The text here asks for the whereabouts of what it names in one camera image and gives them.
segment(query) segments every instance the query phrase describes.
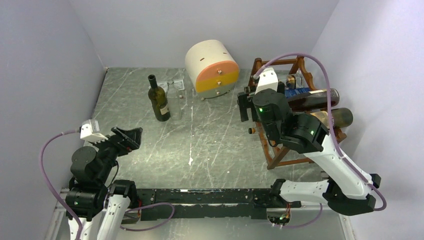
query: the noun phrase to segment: marble table surface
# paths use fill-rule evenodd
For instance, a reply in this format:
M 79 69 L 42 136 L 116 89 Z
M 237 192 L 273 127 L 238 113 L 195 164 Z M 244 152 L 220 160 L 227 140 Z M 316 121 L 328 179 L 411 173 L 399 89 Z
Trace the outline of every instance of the marble table surface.
M 156 120 L 147 95 L 150 74 L 158 82 L 184 79 L 182 119 Z M 259 136 L 248 134 L 255 124 L 241 122 L 237 105 L 249 74 L 242 69 L 235 89 L 201 101 L 183 68 L 109 68 L 93 118 L 103 134 L 112 127 L 143 128 L 140 149 L 118 159 L 117 179 L 135 181 L 137 188 L 181 189 L 269 188 L 280 178 L 320 181 L 314 163 L 267 170 Z M 290 151 L 285 160 L 298 158 Z

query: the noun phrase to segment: white cylindrical drawer unit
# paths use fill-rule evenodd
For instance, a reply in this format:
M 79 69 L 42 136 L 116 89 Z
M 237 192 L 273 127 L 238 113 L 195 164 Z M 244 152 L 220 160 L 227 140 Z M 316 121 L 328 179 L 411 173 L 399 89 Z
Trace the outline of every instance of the white cylindrical drawer unit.
M 218 40 L 206 40 L 192 46 L 185 55 L 185 69 L 202 98 L 229 92 L 239 77 L 239 66 Z

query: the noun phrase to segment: wooden wine rack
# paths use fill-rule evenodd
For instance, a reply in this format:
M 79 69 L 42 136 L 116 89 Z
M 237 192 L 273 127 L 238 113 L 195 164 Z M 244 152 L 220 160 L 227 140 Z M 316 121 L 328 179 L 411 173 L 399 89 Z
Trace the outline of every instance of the wooden wine rack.
M 253 79 L 253 75 L 263 66 L 267 63 L 268 61 L 262 61 L 261 58 L 255 58 L 254 63 L 253 63 L 253 67 L 252 67 L 252 71 L 250 74 L 250 79 L 249 79 L 249 83 L 248 86 L 253 86 L 255 84 L 255 80 Z M 299 69 L 300 72 L 303 75 L 303 78 L 306 81 L 306 84 L 308 85 L 309 89 L 311 91 L 315 91 L 317 90 L 317 88 L 314 86 L 314 82 L 313 82 L 313 77 L 312 74 L 308 71 L 306 71 L 305 69 L 305 59 L 303 56 L 298 56 L 296 58 L 292 58 L 292 59 L 281 59 L 281 60 L 277 60 L 275 62 L 273 62 L 271 64 L 271 66 L 275 66 L 275 65 L 288 65 L 288 64 L 292 64 L 292 67 L 290 69 L 290 72 L 288 74 L 295 74 Z M 268 163 L 268 166 L 266 167 L 267 169 L 274 169 L 275 167 L 279 167 L 279 166 L 286 166 L 286 165 L 291 165 L 291 164 L 301 164 L 301 163 L 313 163 L 313 161 L 307 157 L 305 158 L 301 158 L 301 159 L 296 159 L 296 160 L 287 160 L 287 161 L 282 161 L 283 158 L 287 155 L 287 153 L 290 151 L 290 149 L 288 147 L 284 147 L 284 146 L 275 146 L 275 142 L 271 142 L 273 146 L 269 145 L 268 140 L 266 138 L 266 136 L 264 135 L 264 129 L 261 126 L 261 123 L 256 121 L 256 130 L 258 132 L 259 138 L 260 138 L 260 142 L 262 144 L 262 149 L 263 149 L 263 153 L 265 154 L 265 158 L 266 158 L 266 162 Z M 341 141 L 343 141 L 347 136 L 345 133 L 342 132 L 342 130 L 340 128 L 335 128 L 334 129 L 334 133 L 337 139 L 337 142 L 340 143 Z M 269 153 L 269 148 L 272 148 L 272 151 L 274 153 L 274 157 L 271 157 L 270 153 Z

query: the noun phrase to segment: wine bottle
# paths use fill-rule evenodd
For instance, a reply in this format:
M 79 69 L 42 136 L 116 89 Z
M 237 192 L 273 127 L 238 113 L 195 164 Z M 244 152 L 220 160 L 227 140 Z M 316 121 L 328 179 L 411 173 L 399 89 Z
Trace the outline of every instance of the wine bottle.
M 339 92 L 336 89 L 330 89 L 331 106 L 336 106 L 340 101 Z M 288 105 L 293 112 L 305 112 L 314 109 L 327 108 L 327 90 L 315 90 L 300 93 L 287 98 Z
M 151 74 L 148 76 L 150 89 L 148 90 L 148 98 L 151 101 L 154 116 L 157 120 L 165 122 L 170 119 L 170 111 L 168 110 L 167 95 L 162 87 L 158 86 L 156 76 Z
M 327 111 L 317 111 L 310 114 L 318 118 L 327 128 L 330 128 L 329 113 Z M 348 127 L 354 121 L 354 115 L 346 107 L 332 109 L 331 118 L 332 127 L 336 129 Z

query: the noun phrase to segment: bottle neck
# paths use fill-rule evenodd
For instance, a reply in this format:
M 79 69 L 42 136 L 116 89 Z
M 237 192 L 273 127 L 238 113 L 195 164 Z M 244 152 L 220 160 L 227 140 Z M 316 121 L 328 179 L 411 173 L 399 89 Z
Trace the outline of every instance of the bottle neck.
M 152 89 L 157 89 L 158 88 L 158 83 L 156 82 L 156 76 L 151 74 L 148 77 L 148 81 L 150 82 L 150 87 Z

